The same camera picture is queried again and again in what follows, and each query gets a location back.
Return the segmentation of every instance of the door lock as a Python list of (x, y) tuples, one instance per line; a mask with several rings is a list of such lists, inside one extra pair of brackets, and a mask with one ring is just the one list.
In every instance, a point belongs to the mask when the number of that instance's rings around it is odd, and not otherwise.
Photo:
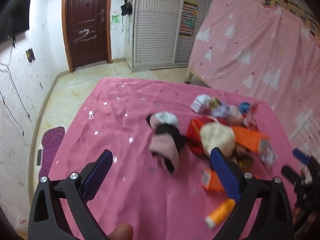
[(104, 22), (104, 12), (105, 12), (105, 9), (101, 9), (101, 13), (98, 13), (98, 16), (101, 16), (101, 22), (103, 23)]

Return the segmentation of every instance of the human thumb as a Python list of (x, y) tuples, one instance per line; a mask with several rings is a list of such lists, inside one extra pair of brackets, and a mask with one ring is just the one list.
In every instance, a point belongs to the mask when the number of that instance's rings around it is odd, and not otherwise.
[(108, 235), (110, 240), (132, 240), (133, 227), (129, 224), (121, 224)]

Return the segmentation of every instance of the white wardrobe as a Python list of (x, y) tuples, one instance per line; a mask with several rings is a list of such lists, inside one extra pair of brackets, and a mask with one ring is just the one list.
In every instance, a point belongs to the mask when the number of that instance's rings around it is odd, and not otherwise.
[(125, 58), (133, 71), (187, 66), (212, 0), (186, 0), (198, 4), (191, 37), (179, 35), (184, 1), (134, 0), (133, 15), (124, 19)]

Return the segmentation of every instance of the silver screw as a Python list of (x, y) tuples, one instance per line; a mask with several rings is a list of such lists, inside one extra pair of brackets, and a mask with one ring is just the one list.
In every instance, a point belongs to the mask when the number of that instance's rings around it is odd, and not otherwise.
[(70, 174), (70, 179), (76, 179), (76, 178), (78, 178), (78, 176), (79, 176), (79, 174), (76, 173), (76, 172), (71, 173), (71, 174)]
[(275, 182), (276, 182), (276, 183), (281, 183), (282, 180), (281, 180), (279, 177), (275, 177)]
[(44, 183), (44, 182), (46, 182), (47, 181), (47, 177), (46, 176), (43, 176), (41, 179), (40, 179), (40, 182), (42, 182), (42, 183)]
[(247, 179), (252, 179), (252, 173), (251, 172), (245, 172), (244, 177)]

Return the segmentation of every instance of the pink sheet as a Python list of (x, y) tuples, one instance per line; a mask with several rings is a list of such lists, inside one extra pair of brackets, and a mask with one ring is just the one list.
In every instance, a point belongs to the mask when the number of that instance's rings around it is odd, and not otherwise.
[(261, 0), (213, 0), (189, 67), (211, 87), (266, 101), (287, 136), (320, 121), (320, 46), (301, 19)]
[[(202, 189), (202, 169), (209, 163), (196, 158), (186, 147), (180, 153), (177, 174), (168, 174), (148, 151), (153, 131), (145, 120), (150, 113), (169, 111), (180, 120), (180, 132), (185, 133), (190, 119), (198, 116), (190, 104), (199, 94), (216, 96), (235, 105), (255, 101), (199, 86), (104, 78), (71, 123), (51, 167), (50, 179), (64, 179), (72, 172), (80, 172), (104, 149), (109, 149), (116, 159), (96, 197), (88, 202), (105, 233), (110, 233), (120, 223), (130, 223), (135, 240), (212, 239), (221, 225), (211, 231), (204, 217), (226, 196), (207, 194)], [(280, 170), (285, 163), (298, 170), (292, 147), (275, 114), (268, 104), (259, 103), (258, 127), (270, 135), (271, 146), (279, 158), (271, 170), (266, 170), (255, 158), (253, 174), (261, 179), (281, 177)], [(293, 187), (286, 179), (283, 181), (293, 206), (296, 201)], [(82, 238), (66, 202), (63, 207), (73, 233)], [(256, 212), (257, 206), (242, 236), (248, 234)]]

